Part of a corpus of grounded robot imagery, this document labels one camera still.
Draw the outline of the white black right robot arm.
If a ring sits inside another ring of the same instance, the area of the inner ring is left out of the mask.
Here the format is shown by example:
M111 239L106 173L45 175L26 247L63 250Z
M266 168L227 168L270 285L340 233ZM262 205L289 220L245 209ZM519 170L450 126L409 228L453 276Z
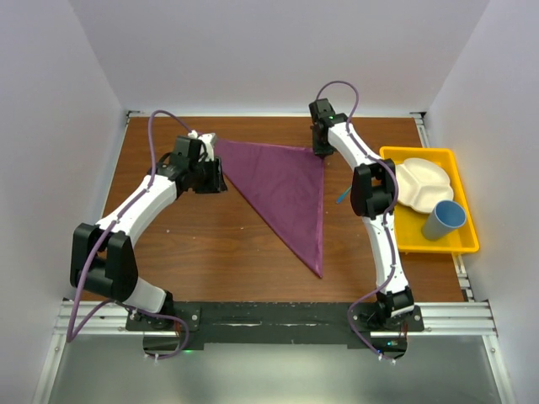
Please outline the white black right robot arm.
M352 169L350 204L367 230L376 269L372 325L392 331L413 313L414 298L398 253L394 210L395 163L382 159L360 138L346 114L320 98L309 104L315 154L337 151Z

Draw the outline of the purple cloth napkin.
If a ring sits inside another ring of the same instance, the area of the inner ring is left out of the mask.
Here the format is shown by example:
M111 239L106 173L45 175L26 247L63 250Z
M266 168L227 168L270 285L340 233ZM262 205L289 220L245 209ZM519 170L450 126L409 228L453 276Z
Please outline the purple cloth napkin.
M324 164L312 149L219 140L232 185L285 245L323 277Z

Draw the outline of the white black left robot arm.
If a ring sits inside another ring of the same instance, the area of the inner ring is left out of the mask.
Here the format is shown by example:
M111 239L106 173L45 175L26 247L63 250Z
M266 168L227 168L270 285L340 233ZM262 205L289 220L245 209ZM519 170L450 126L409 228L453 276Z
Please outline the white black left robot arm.
M139 274L134 247L157 216L182 194L227 191L217 136L191 131L175 139L173 150L154 157L136 190L112 213L95 224L80 224L73 233L70 283L76 289L69 327L75 322L82 292L121 304L156 330L176 327L172 294Z

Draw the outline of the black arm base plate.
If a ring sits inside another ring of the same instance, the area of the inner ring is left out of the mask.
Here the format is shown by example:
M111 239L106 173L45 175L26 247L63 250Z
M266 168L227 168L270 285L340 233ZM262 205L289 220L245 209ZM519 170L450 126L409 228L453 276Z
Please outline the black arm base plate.
M177 302L180 319L156 318L130 309L125 328L142 332L149 354L171 354L178 347L202 350L209 344L344 345L373 347L401 358L408 335L424 330L419 306L396 327L372 325L374 303Z

